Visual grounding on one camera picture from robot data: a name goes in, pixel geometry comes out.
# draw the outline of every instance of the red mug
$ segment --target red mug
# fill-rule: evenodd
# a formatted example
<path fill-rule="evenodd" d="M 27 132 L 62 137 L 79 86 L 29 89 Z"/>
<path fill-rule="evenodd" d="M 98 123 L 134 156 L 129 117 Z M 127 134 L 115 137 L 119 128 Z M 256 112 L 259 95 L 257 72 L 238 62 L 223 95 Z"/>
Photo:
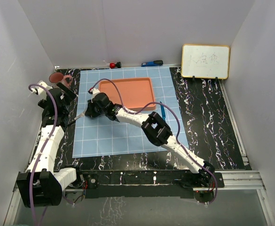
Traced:
<path fill-rule="evenodd" d="M 53 84 L 57 84 L 58 82 L 62 83 L 67 88 L 70 88 L 70 85 L 72 83 L 72 76 L 71 75 L 63 75 L 60 72 L 53 73 L 49 76 L 49 81 Z"/>

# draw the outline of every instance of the blue marker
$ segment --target blue marker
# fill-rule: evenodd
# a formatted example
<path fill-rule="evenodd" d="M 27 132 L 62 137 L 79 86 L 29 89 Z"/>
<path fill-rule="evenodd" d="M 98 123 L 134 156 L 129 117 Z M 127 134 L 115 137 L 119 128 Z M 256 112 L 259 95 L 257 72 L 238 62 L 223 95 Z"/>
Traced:
<path fill-rule="evenodd" d="M 142 63 L 141 66 L 142 67 L 153 67 L 153 66 L 161 66 L 163 64 L 164 64 L 164 62 L 162 60 L 154 60 L 154 61 Z"/>
<path fill-rule="evenodd" d="M 161 108 L 162 119 L 165 121 L 165 108 L 162 105 L 160 106 L 160 108 Z"/>

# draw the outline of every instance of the blue mat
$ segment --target blue mat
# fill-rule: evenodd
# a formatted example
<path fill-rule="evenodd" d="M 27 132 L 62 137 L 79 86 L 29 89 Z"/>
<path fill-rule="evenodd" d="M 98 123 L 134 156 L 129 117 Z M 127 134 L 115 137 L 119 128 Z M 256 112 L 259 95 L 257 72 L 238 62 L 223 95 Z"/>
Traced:
<path fill-rule="evenodd" d="M 188 147 L 169 67 L 127 67 L 81 71 L 77 115 L 82 113 L 87 107 L 87 100 L 91 98 L 91 95 L 87 91 L 99 79 L 135 77 L 151 78 L 155 100 L 166 104 L 176 113 L 181 124 L 179 141 Z M 155 111 L 161 115 L 159 105 L 156 106 Z M 170 125 L 173 134 L 176 135 L 178 127 L 175 118 L 166 109 L 165 114 L 166 122 Z M 73 158 L 158 151 L 165 151 L 165 149 L 150 143 L 142 129 L 136 126 L 110 121 L 104 115 L 95 119 L 82 117 L 76 121 Z"/>

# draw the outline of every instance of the whiteboard stand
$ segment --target whiteboard stand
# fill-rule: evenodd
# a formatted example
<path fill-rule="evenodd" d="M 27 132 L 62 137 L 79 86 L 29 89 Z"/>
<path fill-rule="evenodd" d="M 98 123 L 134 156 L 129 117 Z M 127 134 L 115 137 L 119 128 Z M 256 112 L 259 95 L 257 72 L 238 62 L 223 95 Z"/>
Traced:
<path fill-rule="evenodd" d="M 181 75 L 184 78 L 226 79 L 229 46 L 185 44 L 182 47 Z"/>

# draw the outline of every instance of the orange tray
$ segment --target orange tray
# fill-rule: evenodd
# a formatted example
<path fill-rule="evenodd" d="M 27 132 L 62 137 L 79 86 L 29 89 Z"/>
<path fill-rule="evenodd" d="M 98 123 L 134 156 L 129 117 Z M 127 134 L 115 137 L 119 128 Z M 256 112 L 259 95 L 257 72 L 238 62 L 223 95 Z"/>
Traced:
<path fill-rule="evenodd" d="M 124 106 L 130 110 L 138 111 L 147 103 L 155 101 L 151 78 L 114 79 L 112 81 L 122 96 Z M 121 104 L 118 92 L 111 82 L 101 81 L 99 90 L 106 93 L 113 103 Z M 155 110 L 155 108 L 155 104 L 151 104 L 145 108 L 145 111 Z"/>

